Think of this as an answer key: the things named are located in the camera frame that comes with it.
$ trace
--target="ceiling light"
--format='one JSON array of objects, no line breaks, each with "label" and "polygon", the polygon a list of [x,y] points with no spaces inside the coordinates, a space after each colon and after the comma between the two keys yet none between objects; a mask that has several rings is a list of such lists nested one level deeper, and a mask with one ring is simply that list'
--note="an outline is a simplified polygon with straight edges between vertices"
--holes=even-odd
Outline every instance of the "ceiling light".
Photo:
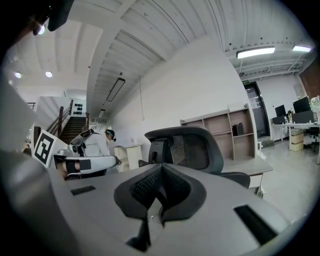
[{"label": "ceiling light", "polygon": [[105,113],[105,110],[104,110],[104,109],[101,109],[100,112],[99,112],[98,118],[102,118],[102,116],[104,115],[104,113]]},{"label": "ceiling light", "polygon": [[275,52],[276,48],[274,46],[268,46],[268,47],[259,47],[259,48],[253,48],[248,50],[240,50],[236,52],[237,59],[242,59],[246,57],[256,56],[256,55],[262,55],[262,54],[273,54]]},{"label": "ceiling light", "polygon": [[41,29],[40,29],[40,31],[39,31],[39,33],[38,33],[38,35],[42,35],[42,34],[45,32],[45,30],[46,30],[45,25],[42,25],[42,27],[41,27]]},{"label": "ceiling light", "polygon": [[112,102],[114,100],[114,98],[116,97],[117,93],[120,91],[120,89],[122,88],[122,86],[125,84],[126,80],[124,80],[123,78],[118,78],[114,84],[114,86],[112,87],[108,97],[106,98],[107,102]]},{"label": "ceiling light", "polygon": [[51,73],[50,71],[45,72],[45,75],[46,75],[48,78],[52,78],[52,73]]},{"label": "ceiling light", "polygon": [[292,51],[296,51],[296,52],[310,52],[312,50],[312,48],[310,47],[305,47],[305,46],[298,46],[298,45],[295,45],[292,49]]},{"label": "ceiling light", "polygon": [[16,78],[21,78],[21,74],[20,74],[20,72],[15,72],[15,74],[14,74],[14,75],[15,75],[15,77],[16,77]]}]

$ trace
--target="black monitor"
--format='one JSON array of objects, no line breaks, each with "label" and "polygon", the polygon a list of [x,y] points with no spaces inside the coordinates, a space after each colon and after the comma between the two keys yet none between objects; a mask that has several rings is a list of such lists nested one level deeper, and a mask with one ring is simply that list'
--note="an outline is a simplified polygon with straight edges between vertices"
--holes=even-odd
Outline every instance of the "black monitor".
[{"label": "black monitor", "polygon": [[294,101],[293,103],[294,112],[300,113],[311,110],[308,97],[304,97]]},{"label": "black monitor", "polygon": [[276,117],[285,117],[286,116],[286,109],[285,105],[281,105],[275,108]]}]

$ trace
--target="person wearing cap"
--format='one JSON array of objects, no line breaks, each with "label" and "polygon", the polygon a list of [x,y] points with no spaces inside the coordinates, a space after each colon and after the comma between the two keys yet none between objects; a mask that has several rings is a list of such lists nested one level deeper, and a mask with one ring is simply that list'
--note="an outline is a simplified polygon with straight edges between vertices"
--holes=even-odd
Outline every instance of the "person wearing cap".
[{"label": "person wearing cap", "polygon": [[105,136],[99,133],[93,133],[84,140],[86,157],[110,156],[109,142],[116,141],[115,132],[110,129],[104,131]]}]

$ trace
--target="round ceiling light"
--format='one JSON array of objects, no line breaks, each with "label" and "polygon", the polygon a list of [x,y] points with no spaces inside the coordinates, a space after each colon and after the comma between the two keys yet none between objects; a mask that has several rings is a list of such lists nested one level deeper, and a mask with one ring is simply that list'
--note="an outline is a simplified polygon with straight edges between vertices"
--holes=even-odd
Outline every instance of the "round ceiling light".
[{"label": "round ceiling light", "polygon": [[52,73],[51,73],[50,71],[45,72],[45,75],[46,75],[48,78],[52,78]]},{"label": "round ceiling light", "polygon": [[46,27],[45,27],[45,25],[43,25],[43,26],[41,27],[38,35],[42,35],[42,34],[45,32],[45,29],[46,29]]},{"label": "round ceiling light", "polygon": [[15,75],[16,78],[21,78],[21,74],[19,72],[15,72],[14,75]]}]

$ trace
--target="glass door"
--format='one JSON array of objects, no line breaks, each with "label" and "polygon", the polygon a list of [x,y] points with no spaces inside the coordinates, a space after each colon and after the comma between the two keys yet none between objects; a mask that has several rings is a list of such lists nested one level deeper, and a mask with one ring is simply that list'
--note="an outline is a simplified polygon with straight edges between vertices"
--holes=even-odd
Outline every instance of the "glass door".
[{"label": "glass door", "polygon": [[249,83],[245,85],[244,88],[252,107],[258,139],[270,136],[267,111],[257,83]]}]

